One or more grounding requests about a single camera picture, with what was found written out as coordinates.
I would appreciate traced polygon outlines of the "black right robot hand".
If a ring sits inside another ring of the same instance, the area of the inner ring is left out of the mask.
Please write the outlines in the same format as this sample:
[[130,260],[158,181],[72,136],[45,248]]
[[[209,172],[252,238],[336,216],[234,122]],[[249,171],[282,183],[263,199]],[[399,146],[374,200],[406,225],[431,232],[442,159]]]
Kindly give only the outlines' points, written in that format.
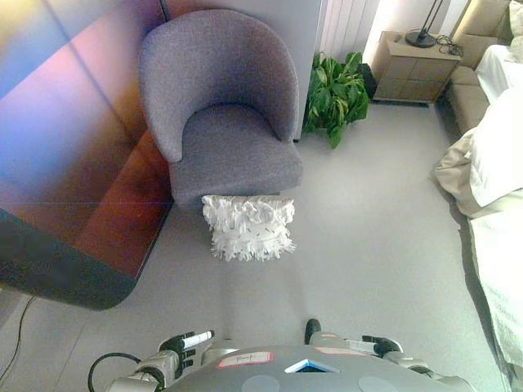
[[360,340],[344,338],[344,341],[352,350],[379,358],[390,352],[404,352],[399,342],[386,337],[363,335]]

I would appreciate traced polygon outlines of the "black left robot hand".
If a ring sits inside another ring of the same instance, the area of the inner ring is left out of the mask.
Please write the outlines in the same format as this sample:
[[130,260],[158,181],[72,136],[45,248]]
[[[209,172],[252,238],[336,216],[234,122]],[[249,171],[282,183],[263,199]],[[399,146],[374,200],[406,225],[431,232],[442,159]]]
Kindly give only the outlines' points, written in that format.
[[191,359],[196,354],[195,347],[206,341],[210,341],[215,336],[213,330],[207,330],[196,334],[195,332],[187,332],[185,334],[174,336],[165,340],[159,346],[159,351],[172,351],[176,354],[175,360],[175,378],[179,378],[183,371],[194,364]]

